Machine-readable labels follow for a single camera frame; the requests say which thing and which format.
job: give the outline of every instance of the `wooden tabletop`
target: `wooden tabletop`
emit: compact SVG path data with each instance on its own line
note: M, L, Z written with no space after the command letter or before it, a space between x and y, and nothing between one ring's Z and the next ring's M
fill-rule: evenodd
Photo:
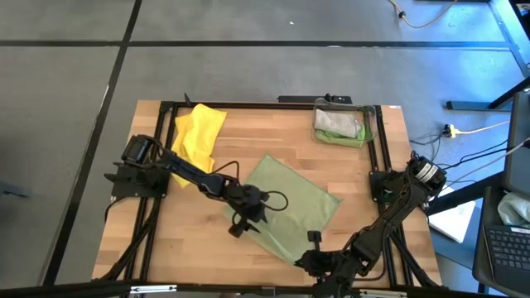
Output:
M139 101L130 135L153 135L159 101ZM285 109L227 108L228 112L212 157L216 166L237 160L241 181L265 156L291 167L323 190L343 199L322 233L322 250L343 247L349 236L370 225L377 217L371 200L371 171L368 147L354 149L315 143L311 140L312 111ZM393 168L402 171L411 148L398 106L382 106L383 120ZM189 113L181 108L179 115ZM375 140L379 166L383 158ZM233 175L229 168L224 172ZM108 214L93 277L100 277L118 260L131 240L138 199L125 199ZM287 264L261 248L249 237L229 235L230 221L223 216L224 204L206 199L196 187L184 189L171 179L162 201L148 280L153 282L311 286L315 279L302 269ZM441 284L426 217L416 209L403 227L407 246L429 277ZM137 255L133 276L139 274L142 248ZM402 283L402 268L394 250L397 279ZM368 277L383 270L382 258ZM387 287L388 277L379 281L356 281L355 286Z

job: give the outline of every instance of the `black cable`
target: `black cable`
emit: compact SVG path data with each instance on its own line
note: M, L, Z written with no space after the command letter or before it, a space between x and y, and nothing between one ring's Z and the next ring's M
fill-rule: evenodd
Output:
M476 180L462 180L462 181L446 180L446 182L449 182L449 183L469 183L469 182L477 183Z
M271 190L271 191L267 191L266 192L267 194L277 194L277 195L281 195L283 197L283 199L285 199L285 206L281 207L281 208L273 208L265 203L262 203L263 206L265 206L265 208L268 208L272 211L283 211L285 209L287 209L287 207L289 206L289 199L287 198L286 195L284 195L281 191L277 191L277 190Z
M408 140L408 141L410 141L413 144L417 144L417 145L429 145L429 144L432 144L433 142L436 142L436 141L440 140L441 137L442 137L442 135L440 133L440 134L437 135L437 137L435 139L430 140L429 142L418 142L418 141L415 141L415 140Z
M484 153L484 152L486 152L486 151L489 151L489 150L491 150L491 149L494 149L494 148L496 148L496 147L499 147L499 146L501 146L501 145L504 145L504 144L507 143L507 142L508 142L508 139L506 139L504 142L502 142L502 143L500 143L500 144L497 144L497 145L495 145L495 146L491 146L491 147L488 148L488 149L484 149L483 151L479 151L479 152L476 152L476 153L471 153L471 154L465 155L465 156L463 156L462 158L460 158L460 161L463 161L466 157L473 156L473 155L477 155L477 154L480 154L480 153Z
M459 166L459 165L461 165L463 163L466 163L468 161L474 161L475 159L479 159L479 158L482 158L482 157L485 157L485 156L490 156L492 154L499 153L499 152L502 152L502 151L507 151L507 150L511 150L511 148L499 149L499 150L495 150L495 151L492 151L492 152L489 152L489 153L485 153L483 155L475 156L475 157L470 158L470 159L466 159L465 161L459 161L459 162L455 163L454 165L447 166L447 167L443 168L442 170L448 170L450 168L457 167L457 166Z
M443 132L440 132L439 134L432 134L430 136L424 136L424 137L418 137L416 139L409 139L408 141L411 142L412 144L417 144L417 145L429 145L429 144L432 144L434 142L438 142L438 147L437 149L434 149L434 147L432 148L432 151L433 151L433 154L432 154L432 157L431 157L431 161L434 161L435 158L438 156L438 152L440 151L440 145L441 145L441 137L444 136L444 133ZM423 138L428 138L428 137L436 137L428 142L419 142L417 140L419 139L423 139Z
M412 141L412 140L421 140L421 139L424 139L424 138L428 138L428 137L438 137L438 134L431 134L429 136L423 136L423 137L416 137L416 138L413 138L409 141Z
M432 159L431 159L432 162L434 162L434 160L438 156L438 152L440 151L440 144L441 144L441 135L440 137L438 137L438 148L436 149L434 155L432 156Z
M238 183L239 183L239 163L238 163L238 161L231 161L229 163L226 163L226 164L224 164L224 166L221 166L219 169L212 171L212 174L217 173L218 171L221 171L225 167L230 166L230 165L235 165L236 166L235 178L238 180Z
M121 202L122 199L125 199L125 198L120 198L120 199L116 198L116 200L115 200L114 202L110 203L110 204L107 206L107 208L105 209L105 223L107 222L108 212L110 211L110 208L111 208L112 206L114 206L116 203Z
M442 163L436 163L436 165L437 165L438 167L440 167L440 166L451 166L451 165L442 164Z

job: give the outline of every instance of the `black metal frame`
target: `black metal frame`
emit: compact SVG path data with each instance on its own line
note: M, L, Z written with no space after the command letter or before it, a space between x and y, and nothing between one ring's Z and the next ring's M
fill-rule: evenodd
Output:
M174 118L176 116L178 108L193 108L195 105L199 104L199 102L191 102L189 99L187 99L185 102L161 102L161 108L160 112L158 114L157 119L157 128L155 131L155 135L160 135L161 131L161 125L163 124L163 119L167 112L167 105L171 105L171 118ZM202 103L207 104L211 108L264 108L264 109L292 109L292 110L312 110L314 108L313 103L216 103L216 102L208 102L208 103ZM385 160L385 166L390 164L390 155L388 153L388 146L386 141L386 134L384 132L384 125L383 125L383 119L382 119L382 113L381 113L381 107L375 106L376 113L375 117L378 123L378 130L379 130L379 136L381 137L381 146L382 146L382 152L383 152L383 159ZM368 117L368 112L364 110L363 108L359 107L357 108L359 111L364 112L364 120L365 125L367 125L368 129L371 129L370 125L370 119ZM171 122L169 123L168 133L166 136L166 147L171 146L171 142L173 139L175 131L175 126L171 125ZM370 153L370 160L372 164L372 170L377 171L378 170L378 158L377 153L374 148L374 141L368 142L369 146L369 153ZM161 198L155 198L154 206L155 209L155 219L157 219L159 211L160 211L160 200ZM141 198L141 203L138 207L138 214L137 214L137 221L135 222L134 226L135 228L138 226L142 226L142 216L141 214L145 213L145 205L142 207L142 201L143 198ZM378 202L378 211L379 213L382 213L384 211L384 204L382 202ZM404 233L402 232L402 227L400 227L400 234L399 237L402 236L402 239L404 240ZM156 232L156 225L149 231L149 234L147 236L145 251L142 259L142 267L140 272L140 282L144 285L151 285L151 283L147 282L147 270L149 267L149 262L152 254L152 248L154 245L154 235ZM383 261L385 262L385 266L387 268L388 272L388 279L390 282L390 286L398 286L397 278L396 278L396 271L395 266L393 263L393 257L392 257L392 247L390 245L390 239L385 240L385 246L383 250ZM412 274L410 272L410 268L408 268L407 264L402 261L404 274L405 274L405 281L407 286L412 286ZM132 267L133 265L131 263L128 264L128 268ZM232 292L252 292L255 294L263 295L263 296L274 296L281 294L311 294L311 287L305 287L305 286L231 286L231 285L196 285L196 284L179 284L176 283L177 288L179 291L232 291Z
M385 167L385 171L389 172L392 170L392 162L390 161L390 151L388 149L387 133L384 128L383 111L381 109L381 106L376 106L375 110L376 110L377 121L378 121L379 140L381 141L381 148L383 152L383 164ZM396 234L397 238L401 240L403 246L406 248L407 241L405 240L405 232L403 230L403 224L400 224L394 233ZM402 269L403 269L403 277L405 279L405 285L413 286L414 280L412 279L411 268L408 266L403 255L401 256L401 264L402 264Z

